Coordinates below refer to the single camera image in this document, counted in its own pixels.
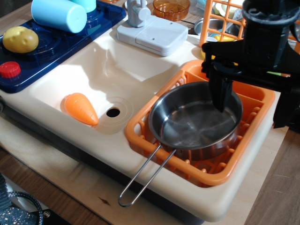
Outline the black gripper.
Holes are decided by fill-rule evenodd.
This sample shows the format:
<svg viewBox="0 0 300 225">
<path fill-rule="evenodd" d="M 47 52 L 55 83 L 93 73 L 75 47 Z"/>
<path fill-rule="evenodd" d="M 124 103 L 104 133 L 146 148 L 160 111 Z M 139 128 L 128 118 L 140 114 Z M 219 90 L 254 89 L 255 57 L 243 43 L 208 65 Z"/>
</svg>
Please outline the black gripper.
<svg viewBox="0 0 300 225">
<path fill-rule="evenodd" d="M 296 34 L 298 0 L 246 0 L 242 40 L 205 43 L 202 65 L 209 78 L 211 100 L 223 112 L 233 81 L 281 92 L 274 113 L 274 128 L 300 128 L 300 55 L 288 44 Z"/>
</svg>

